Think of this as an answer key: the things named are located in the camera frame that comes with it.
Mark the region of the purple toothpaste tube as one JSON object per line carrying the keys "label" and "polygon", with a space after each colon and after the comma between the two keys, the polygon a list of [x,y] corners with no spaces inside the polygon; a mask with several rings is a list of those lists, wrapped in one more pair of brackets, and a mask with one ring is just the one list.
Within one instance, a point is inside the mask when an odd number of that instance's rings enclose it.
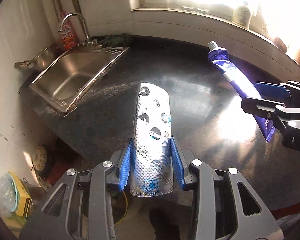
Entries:
{"label": "purple toothpaste tube", "polygon": [[[223,74],[242,99],[245,97],[262,99],[262,96],[249,79],[230,61],[228,51],[225,48],[219,47],[215,41],[210,41],[207,46],[210,50],[207,56],[208,60]],[[273,122],[256,115],[254,118],[264,139],[270,142],[275,132]]]}

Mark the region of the jar of red dried goods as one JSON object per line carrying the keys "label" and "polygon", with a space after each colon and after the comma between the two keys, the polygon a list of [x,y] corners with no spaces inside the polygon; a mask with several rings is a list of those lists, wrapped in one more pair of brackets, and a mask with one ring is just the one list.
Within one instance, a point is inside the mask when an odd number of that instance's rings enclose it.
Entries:
{"label": "jar of red dried goods", "polygon": [[284,44],[284,42],[279,38],[275,37],[273,40],[273,43],[275,46],[277,46],[280,50],[286,52],[287,51],[287,46]]}

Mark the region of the white detergent bottle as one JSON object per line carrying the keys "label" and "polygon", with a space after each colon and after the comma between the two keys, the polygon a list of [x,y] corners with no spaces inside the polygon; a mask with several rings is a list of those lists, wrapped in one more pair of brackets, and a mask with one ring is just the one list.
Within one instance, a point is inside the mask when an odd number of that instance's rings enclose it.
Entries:
{"label": "white detergent bottle", "polygon": [[249,29],[250,21],[251,21],[251,11],[250,8],[248,7],[248,4],[244,2],[234,10],[232,22],[245,29]]}

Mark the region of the stainless steel sink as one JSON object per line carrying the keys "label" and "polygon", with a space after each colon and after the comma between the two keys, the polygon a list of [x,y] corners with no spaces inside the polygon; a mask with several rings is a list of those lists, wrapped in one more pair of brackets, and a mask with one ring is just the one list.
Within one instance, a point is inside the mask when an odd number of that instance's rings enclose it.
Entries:
{"label": "stainless steel sink", "polygon": [[80,45],[55,59],[32,81],[30,89],[59,113],[69,113],[128,50]]}

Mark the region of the yellow box on floor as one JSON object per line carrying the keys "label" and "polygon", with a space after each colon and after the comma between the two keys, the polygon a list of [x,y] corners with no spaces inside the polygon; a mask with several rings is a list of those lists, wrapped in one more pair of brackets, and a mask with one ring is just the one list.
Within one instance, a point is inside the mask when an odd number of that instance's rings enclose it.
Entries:
{"label": "yellow box on floor", "polygon": [[8,172],[13,184],[14,205],[11,211],[21,217],[28,217],[33,208],[33,202],[26,187],[21,180],[13,173]]}

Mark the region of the dark green cloth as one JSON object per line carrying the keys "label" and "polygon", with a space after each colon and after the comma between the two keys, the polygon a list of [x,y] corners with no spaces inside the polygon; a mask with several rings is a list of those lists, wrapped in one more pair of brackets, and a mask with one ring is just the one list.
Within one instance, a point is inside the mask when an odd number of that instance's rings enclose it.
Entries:
{"label": "dark green cloth", "polygon": [[132,42],[132,37],[129,34],[122,33],[120,35],[107,35],[100,41],[103,47],[126,47]]}

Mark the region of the chrome faucet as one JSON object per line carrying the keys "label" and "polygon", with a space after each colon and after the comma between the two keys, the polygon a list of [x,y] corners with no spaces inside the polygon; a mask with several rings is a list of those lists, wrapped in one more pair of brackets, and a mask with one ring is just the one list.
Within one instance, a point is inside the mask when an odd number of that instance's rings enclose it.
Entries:
{"label": "chrome faucet", "polygon": [[66,20],[70,20],[75,33],[78,38],[78,46],[96,46],[98,45],[98,40],[96,38],[92,38],[89,34],[87,24],[82,14],[77,12],[72,12],[69,14],[62,13],[62,19],[59,23],[58,32],[62,31],[63,24]]}

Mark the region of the red labelled cleaner bottle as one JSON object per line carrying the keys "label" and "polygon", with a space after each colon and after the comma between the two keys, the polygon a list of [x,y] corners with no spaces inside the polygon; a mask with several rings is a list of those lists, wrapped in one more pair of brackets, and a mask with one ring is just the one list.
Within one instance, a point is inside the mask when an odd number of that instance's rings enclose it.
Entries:
{"label": "red labelled cleaner bottle", "polygon": [[62,31],[59,32],[62,38],[64,50],[69,50],[78,45],[78,38],[70,20],[63,24]]}

